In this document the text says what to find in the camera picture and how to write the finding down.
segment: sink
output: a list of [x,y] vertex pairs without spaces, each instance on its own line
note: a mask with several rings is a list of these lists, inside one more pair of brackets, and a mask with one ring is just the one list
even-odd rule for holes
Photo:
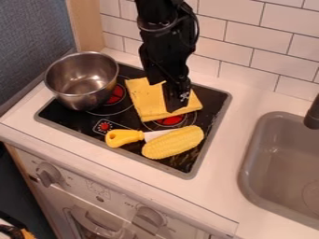
[[319,131],[271,112],[255,128],[238,177],[252,204],[319,230]]

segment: faucet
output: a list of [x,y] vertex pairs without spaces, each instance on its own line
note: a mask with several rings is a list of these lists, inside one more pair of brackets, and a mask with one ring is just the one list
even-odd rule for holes
[[319,94],[313,101],[311,108],[308,110],[303,123],[309,129],[319,130]]

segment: cloth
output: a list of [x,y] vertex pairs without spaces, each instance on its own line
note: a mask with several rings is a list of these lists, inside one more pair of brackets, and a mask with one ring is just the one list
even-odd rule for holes
[[163,83],[165,81],[156,85],[149,85],[146,77],[125,81],[134,107],[142,122],[165,119],[202,109],[200,100],[195,92],[191,91],[188,106],[177,109],[173,113],[167,112],[161,87]]

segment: subway tile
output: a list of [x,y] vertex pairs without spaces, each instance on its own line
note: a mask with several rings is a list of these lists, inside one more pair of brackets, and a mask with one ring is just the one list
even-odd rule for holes
[[222,60],[225,62],[248,65],[253,50],[221,41],[200,37],[196,53],[201,56]]
[[134,21],[118,19],[105,15],[101,16],[101,20],[102,27],[105,32],[141,40],[140,31]]
[[304,35],[295,35],[289,55],[319,62],[319,39]]
[[319,11],[319,1],[318,0],[306,0],[303,8]]
[[226,41],[257,49],[286,53],[292,34],[229,22]]
[[198,16],[201,27],[201,36],[212,39],[223,40],[226,21]]
[[113,35],[108,33],[103,33],[104,43],[107,48],[124,50],[123,46],[123,36]]
[[127,53],[139,56],[138,49],[141,47],[141,45],[142,45],[141,41],[124,38],[125,52]]
[[191,71],[217,77],[219,61],[208,59],[198,55],[191,55],[187,60],[187,65]]
[[118,0],[100,0],[100,12],[119,17]]
[[193,8],[193,11],[195,13],[197,13],[197,5],[199,3],[200,0],[185,0],[185,2],[187,2],[191,8]]
[[253,68],[309,81],[313,80],[318,65],[319,63],[258,49],[255,50],[252,61]]
[[267,91],[273,91],[278,80],[278,75],[232,63],[221,64],[219,77]]
[[137,8],[134,2],[128,0],[119,0],[120,12],[123,19],[136,21]]
[[276,92],[313,101],[319,92],[319,85],[290,77],[280,77]]
[[291,7],[301,7],[303,0],[257,0],[259,2],[286,5]]
[[319,36],[319,12],[266,4],[262,26],[303,35]]
[[247,0],[201,0],[199,13],[225,20],[259,24],[263,3]]

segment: black stovetop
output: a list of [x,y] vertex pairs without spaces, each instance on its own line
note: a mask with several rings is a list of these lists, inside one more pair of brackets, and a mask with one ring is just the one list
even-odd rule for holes
[[[217,116],[219,120],[222,118],[219,116],[219,112],[225,108],[224,105],[229,96],[221,91],[193,85],[192,89],[200,99],[203,110],[168,119],[141,122],[125,88],[124,79],[144,77],[145,72],[123,64],[119,66],[118,85],[111,99],[103,106],[90,112],[78,112],[65,108],[57,100],[53,100],[38,113],[38,118],[41,122],[50,122],[49,125],[57,129],[61,129],[61,126],[64,129],[66,127],[72,130],[72,132],[70,131],[72,135],[83,136],[84,134],[90,139],[94,138],[99,141],[104,141],[104,135],[112,129],[134,129],[150,132],[176,129],[192,124],[197,125],[205,132],[204,140],[197,147],[179,155],[150,163],[150,165],[164,171],[175,172],[173,173],[175,175],[176,170],[179,173],[189,174],[195,163],[199,166],[199,158],[203,158],[205,154],[203,149],[208,148],[211,143],[213,138],[211,134],[215,133],[217,127]],[[144,141],[140,141],[121,147],[124,150],[116,149],[115,151],[125,156],[128,156],[127,151],[129,151],[129,157],[136,159],[135,156],[138,156],[141,158],[143,157],[141,150],[144,144]]]

